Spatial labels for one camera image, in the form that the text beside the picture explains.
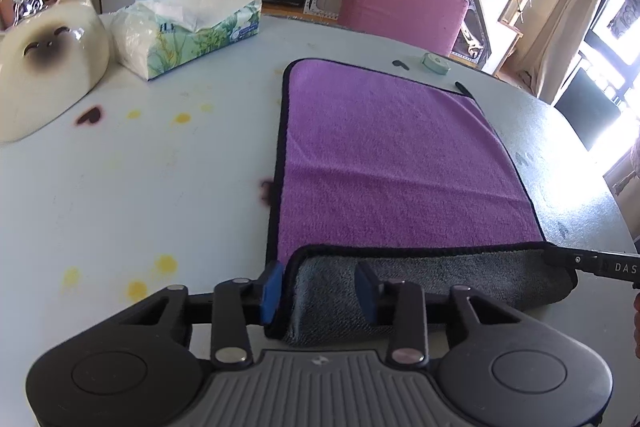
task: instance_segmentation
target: purple towel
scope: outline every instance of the purple towel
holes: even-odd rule
[[[282,192],[270,241],[277,238],[282,263],[312,244],[439,248],[542,240],[513,163],[471,98],[305,59],[287,69],[280,133],[284,179],[276,168]]]

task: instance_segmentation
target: tissue pack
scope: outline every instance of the tissue pack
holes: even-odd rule
[[[118,61],[151,80],[258,32],[261,0],[136,0],[111,22]]]

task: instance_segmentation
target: white table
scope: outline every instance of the white table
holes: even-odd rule
[[[34,425],[24,396],[31,363],[126,307],[129,291],[182,283],[200,293],[260,273],[269,217],[260,182],[273,176],[282,71],[297,58],[331,58],[452,90],[462,82],[518,164],[550,241],[635,251],[606,184],[555,109],[455,62],[437,76],[421,66],[422,53],[264,17],[258,36],[152,83],[114,65],[66,114],[1,147],[0,425]],[[76,127],[97,104],[102,119]],[[176,123],[182,113],[191,120]],[[569,298],[535,312],[609,363],[615,391],[605,427],[626,427],[640,413],[633,298],[630,283],[580,275]],[[252,338],[255,347],[271,344],[256,329]],[[197,327],[192,350],[204,357],[208,342],[207,328]],[[437,335],[431,347],[446,349]]]

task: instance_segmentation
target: cat-shaped object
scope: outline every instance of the cat-shaped object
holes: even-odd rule
[[[58,0],[0,33],[0,142],[55,120],[104,76],[110,39],[91,0]]]

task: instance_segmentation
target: cat eye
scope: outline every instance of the cat eye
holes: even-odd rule
[[[29,53],[31,50],[36,49],[40,44],[38,44],[37,42],[32,42],[31,44],[29,44],[25,49],[24,49],[24,56],[27,55],[27,53]]]

